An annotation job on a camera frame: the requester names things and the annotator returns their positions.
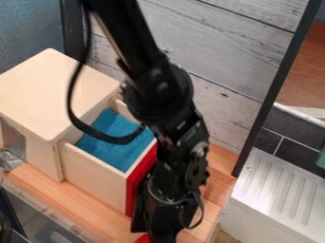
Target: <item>wooden surface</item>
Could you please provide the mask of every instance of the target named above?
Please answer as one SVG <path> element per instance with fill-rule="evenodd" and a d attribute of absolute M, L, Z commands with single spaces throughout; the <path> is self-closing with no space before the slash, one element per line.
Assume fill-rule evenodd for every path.
<path fill-rule="evenodd" d="M 239 241 L 237 241 L 231 235 L 224 232 L 220 228 L 220 225 L 218 225 L 218 227 L 215 230 L 211 240 L 212 240 L 213 243 L 239 243 Z"/>
<path fill-rule="evenodd" d="M 314 22 L 277 102 L 325 121 L 325 23 Z"/>
<path fill-rule="evenodd" d="M 308 0 L 140 0 L 159 45 L 188 70 L 213 142 L 239 151 Z M 97 25 L 89 64 L 122 81 Z"/>
<path fill-rule="evenodd" d="M 227 170 L 231 171 L 236 157 L 218 146 L 211 146 L 209 171 L 212 176 L 208 185 L 202 188 L 205 205 L 204 221 L 195 230 L 182 231 L 178 242 L 200 243 L 211 237 L 218 215 L 235 182 Z M 222 173 L 216 168 L 229 169 Z M 129 232 L 130 219 L 123 214 L 116 212 L 70 182 L 56 182 L 29 164 L 8 173 L 6 179 L 69 217 L 79 227 L 101 237 L 104 242 L 128 243 L 140 236 Z"/>

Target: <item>box lid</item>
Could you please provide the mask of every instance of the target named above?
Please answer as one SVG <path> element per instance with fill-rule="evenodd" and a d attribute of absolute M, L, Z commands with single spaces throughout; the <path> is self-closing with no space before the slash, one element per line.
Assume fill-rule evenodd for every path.
<path fill-rule="evenodd" d="M 0 75 L 0 114 L 46 142 L 72 126 L 66 108 L 67 86 L 77 61 L 46 49 Z M 75 85 L 72 108 L 82 118 L 114 94 L 119 82 L 85 66 Z"/>

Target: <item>wooden table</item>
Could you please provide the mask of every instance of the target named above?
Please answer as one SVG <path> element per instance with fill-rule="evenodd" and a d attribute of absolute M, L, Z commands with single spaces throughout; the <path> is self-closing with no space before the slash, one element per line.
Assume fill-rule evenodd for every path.
<path fill-rule="evenodd" d="M 191 231 L 182 231 L 178 242 L 208 242 L 213 237 L 217 226 L 218 215 L 231 193 L 235 179 L 230 176 L 237 156 L 211 145 L 208 185 L 201 188 L 205 205 L 205 217 L 201 225 Z M 50 209 L 64 215 L 75 226 L 74 230 L 83 234 L 95 235 L 96 242 L 134 242 L 141 234 L 132 234 L 130 218 L 116 212 L 93 196 L 83 192 L 68 181 L 56 182 L 38 171 L 30 164 L 7 173 L 4 186 L 15 185 L 13 190 L 23 190 L 24 195 L 34 196 Z"/>

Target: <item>black metal frame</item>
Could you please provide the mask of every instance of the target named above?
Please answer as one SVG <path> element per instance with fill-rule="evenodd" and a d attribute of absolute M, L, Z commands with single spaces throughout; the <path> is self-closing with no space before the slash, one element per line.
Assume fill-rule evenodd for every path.
<path fill-rule="evenodd" d="M 65 54 L 80 61 L 85 48 L 80 0 L 60 0 Z"/>
<path fill-rule="evenodd" d="M 258 116 L 239 155 L 239 160 L 232 172 L 232 176 L 235 178 L 239 177 L 239 174 L 249 156 L 249 153 L 251 152 L 254 146 L 254 142 L 258 137 L 258 133 L 262 128 L 262 125 L 265 123 L 266 118 L 273 106 L 273 103 L 277 98 L 278 92 L 282 88 L 282 85 L 286 80 L 287 75 L 289 74 L 289 71 L 295 61 L 295 58 L 299 53 L 300 47 L 303 44 L 305 37 L 315 19 L 315 15 L 317 14 L 320 4 L 321 0 L 310 0 L 307 5 L 307 8 L 296 29 L 296 33 L 277 71 L 277 75 L 270 86 L 269 92 L 265 97 L 264 103 L 262 104 L 258 112 Z"/>

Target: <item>white box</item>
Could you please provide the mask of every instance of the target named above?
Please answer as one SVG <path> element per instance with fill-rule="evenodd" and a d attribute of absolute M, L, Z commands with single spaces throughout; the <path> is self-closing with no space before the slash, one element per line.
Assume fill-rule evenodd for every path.
<path fill-rule="evenodd" d="M 324 243 L 325 179 L 253 148 L 220 225 L 241 243 Z"/>
<path fill-rule="evenodd" d="M 146 163 L 146 169 L 152 164 L 152 160 L 143 158 L 148 152 L 153 155 L 156 141 L 126 173 L 75 147 L 73 144 L 83 132 L 67 116 L 67 86 L 76 65 L 66 55 L 47 49 L 0 75 L 0 118 L 25 137 L 27 162 L 51 178 L 67 179 L 127 213 L 129 190 L 134 189 L 128 180 L 133 173 L 139 173 L 136 169 L 140 163 Z M 109 107 L 134 121 L 126 105 L 116 99 L 119 85 L 85 66 L 73 93 L 74 113 L 92 124 Z"/>

